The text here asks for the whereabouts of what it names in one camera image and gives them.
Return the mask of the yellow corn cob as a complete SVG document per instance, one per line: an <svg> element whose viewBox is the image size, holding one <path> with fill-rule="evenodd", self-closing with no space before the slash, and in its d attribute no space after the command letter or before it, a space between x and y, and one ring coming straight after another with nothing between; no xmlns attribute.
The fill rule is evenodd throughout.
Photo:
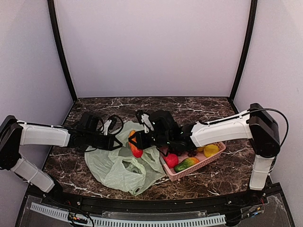
<svg viewBox="0 0 303 227"><path fill-rule="evenodd" d="M203 152L203 151L204 151L204 148L205 148L205 146L198 147L198 148L196 149L196 151L197 151L197 152Z"/></svg>

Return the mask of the light green plastic bag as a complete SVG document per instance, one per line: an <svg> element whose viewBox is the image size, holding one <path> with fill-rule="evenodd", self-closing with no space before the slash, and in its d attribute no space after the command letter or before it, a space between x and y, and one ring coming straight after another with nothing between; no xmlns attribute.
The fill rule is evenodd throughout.
<svg viewBox="0 0 303 227"><path fill-rule="evenodd" d="M116 138L123 146L113 151L88 147L85 162L95 179L105 187L128 192L137 196L146 191L166 173L160 163L160 153L156 147L143 152L135 158L128 144L132 130L141 131L143 126L128 121Z"/></svg>

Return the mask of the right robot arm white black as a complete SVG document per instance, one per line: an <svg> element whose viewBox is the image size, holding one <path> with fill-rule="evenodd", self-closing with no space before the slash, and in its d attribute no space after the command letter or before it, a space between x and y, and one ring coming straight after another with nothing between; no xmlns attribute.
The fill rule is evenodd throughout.
<svg viewBox="0 0 303 227"><path fill-rule="evenodd" d="M246 141L254 151L254 162L249 189L242 194L241 200L246 205L252 205L259 199L284 143L272 113L280 112L252 103L247 110L235 115L180 125L170 111L157 110L148 114L140 110L136 112L136 117L143 129L129 135L128 141L140 150L167 147L179 153L218 142Z"/></svg>

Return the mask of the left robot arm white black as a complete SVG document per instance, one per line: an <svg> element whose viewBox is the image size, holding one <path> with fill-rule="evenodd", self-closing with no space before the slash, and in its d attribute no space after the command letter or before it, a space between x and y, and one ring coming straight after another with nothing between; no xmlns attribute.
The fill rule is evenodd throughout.
<svg viewBox="0 0 303 227"><path fill-rule="evenodd" d="M79 148L81 152L97 149L112 151L122 147L117 133L112 132L117 115L106 121L93 113L85 112L71 126L46 125L18 120L8 115L0 125L0 168L15 173L40 191L56 206L63 206L67 196L61 185L49 174L28 161L20 152L23 146L50 146Z"/></svg>

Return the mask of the green orange mango fruit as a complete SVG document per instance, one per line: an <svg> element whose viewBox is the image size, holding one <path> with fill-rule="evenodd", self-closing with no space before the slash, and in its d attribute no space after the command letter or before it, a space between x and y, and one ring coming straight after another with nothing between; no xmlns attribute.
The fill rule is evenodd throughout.
<svg viewBox="0 0 303 227"><path fill-rule="evenodd" d="M186 159L184 159L182 162L180 162L177 166L174 167L174 171L176 173L179 173L183 170L186 170L192 166L194 166L195 164L199 163L199 159L197 159L196 157L188 157Z"/></svg>

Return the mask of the red orange peach fruit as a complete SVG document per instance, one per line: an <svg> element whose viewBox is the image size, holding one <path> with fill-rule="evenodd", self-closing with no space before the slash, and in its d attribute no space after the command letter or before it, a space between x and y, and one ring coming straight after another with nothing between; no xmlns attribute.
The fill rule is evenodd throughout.
<svg viewBox="0 0 303 227"><path fill-rule="evenodd" d="M141 158L142 155L143 155L143 150L137 148L134 145L134 143L137 143L136 138L134 137L135 132L136 132L135 130L130 131L129 136L128 136L128 144L130 146L130 149L131 149L131 152L132 152L133 156L135 158Z"/></svg>

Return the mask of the dark purple grape bunch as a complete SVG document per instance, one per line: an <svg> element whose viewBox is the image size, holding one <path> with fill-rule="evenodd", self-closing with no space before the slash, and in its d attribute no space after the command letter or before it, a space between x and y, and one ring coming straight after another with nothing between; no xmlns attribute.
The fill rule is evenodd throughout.
<svg viewBox="0 0 303 227"><path fill-rule="evenodd" d="M182 156L182 155L186 155L188 157L195 157L197 155L197 151L196 150L190 150L190 151L178 151L172 148L168 148L167 150L169 153L171 154L175 154L177 156Z"/></svg>

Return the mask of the yellow pear fruit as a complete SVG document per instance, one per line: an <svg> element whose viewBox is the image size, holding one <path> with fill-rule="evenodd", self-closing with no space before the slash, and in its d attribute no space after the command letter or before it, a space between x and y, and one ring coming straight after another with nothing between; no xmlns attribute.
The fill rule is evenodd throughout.
<svg viewBox="0 0 303 227"><path fill-rule="evenodd" d="M204 147L203 154L206 158L209 158L220 151L219 147L214 144L210 144Z"/></svg>

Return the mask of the red apple fruit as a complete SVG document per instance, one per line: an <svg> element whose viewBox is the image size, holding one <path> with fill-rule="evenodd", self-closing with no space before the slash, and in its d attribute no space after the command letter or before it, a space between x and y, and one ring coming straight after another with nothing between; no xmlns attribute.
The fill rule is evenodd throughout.
<svg viewBox="0 0 303 227"><path fill-rule="evenodd" d="M166 157L163 158L168 168L172 169L178 165L179 160L176 154L169 153Z"/></svg>

